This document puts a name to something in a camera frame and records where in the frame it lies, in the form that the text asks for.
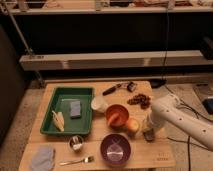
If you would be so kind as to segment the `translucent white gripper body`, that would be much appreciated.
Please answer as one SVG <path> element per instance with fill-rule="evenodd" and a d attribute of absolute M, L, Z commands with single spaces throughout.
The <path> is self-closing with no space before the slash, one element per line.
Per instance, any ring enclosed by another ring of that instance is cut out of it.
<path fill-rule="evenodd" d="M 147 115 L 145 121 L 144 121 L 144 131 L 159 131 L 161 128 L 163 128 L 165 125 L 165 120 L 158 116 L 155 115 L 154 113 L 150 113 Z"/>

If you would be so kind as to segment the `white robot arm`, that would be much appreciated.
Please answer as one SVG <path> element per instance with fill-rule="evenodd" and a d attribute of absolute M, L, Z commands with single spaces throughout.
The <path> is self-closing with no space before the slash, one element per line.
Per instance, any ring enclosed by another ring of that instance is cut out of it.
<path fill-rule="evenodd" d="M 159 130 L 165 122 L 170 122 L 213 151 L 213 125 L 185 114 L 178 109 L 180 105 L 180 98 L 172 93 L 152 100 L 151 113 L 143 121 L 143 131 Z"/>

